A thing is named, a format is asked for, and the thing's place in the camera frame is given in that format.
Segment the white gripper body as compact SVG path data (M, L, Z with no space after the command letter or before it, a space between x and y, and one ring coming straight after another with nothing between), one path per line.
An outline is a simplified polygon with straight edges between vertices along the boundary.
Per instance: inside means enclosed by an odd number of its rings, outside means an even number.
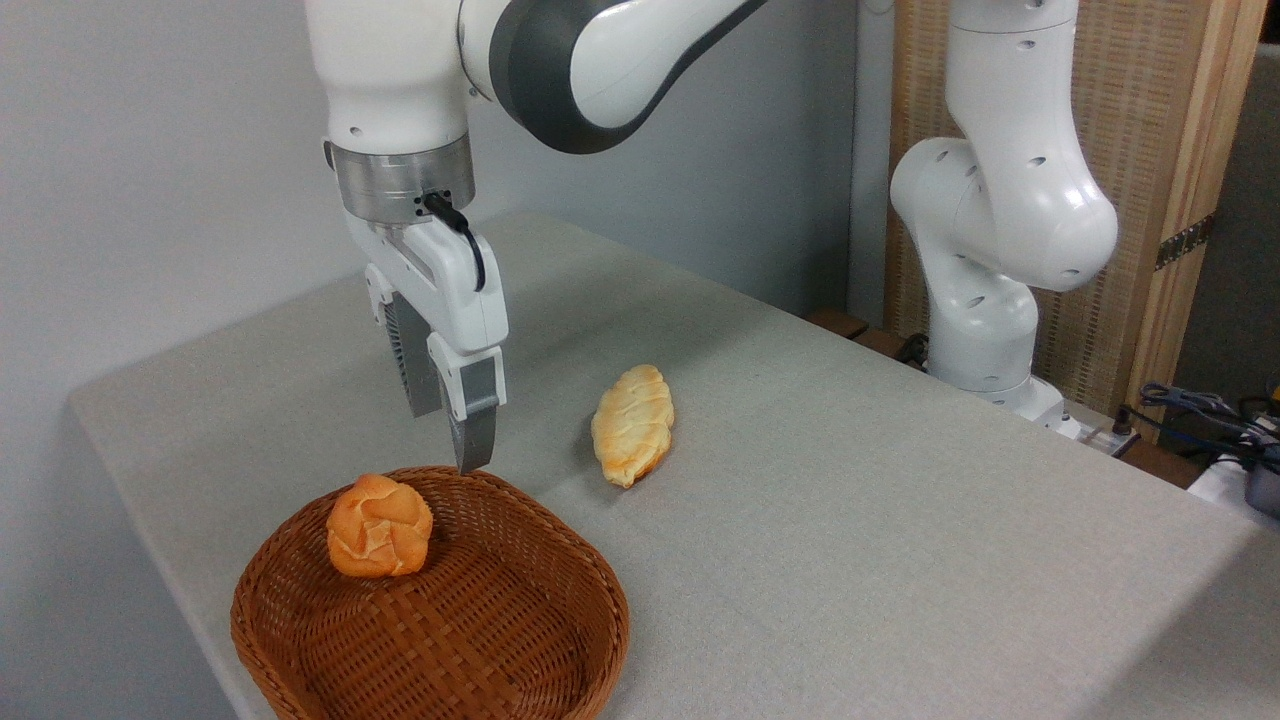
M366 290L378 324L394 292L457 354L480 354L502 345L509 331L497 258L477 234L485 270L477 291L477 264L470 242L440 220L380 225L349 213L346 224L366 254Z

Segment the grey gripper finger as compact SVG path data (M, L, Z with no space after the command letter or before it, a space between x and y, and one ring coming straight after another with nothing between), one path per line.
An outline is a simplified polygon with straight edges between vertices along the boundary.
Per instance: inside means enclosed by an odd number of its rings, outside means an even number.
M507 402L502 350L463 355L443 334L430 334L428 351L449 418L456 465L463 474L484 468L495 447L498 410Z
M374 264L366 265L364 277L375 322L390 341L410 411L419 418L440 410L438 372L428 348L431 327Z

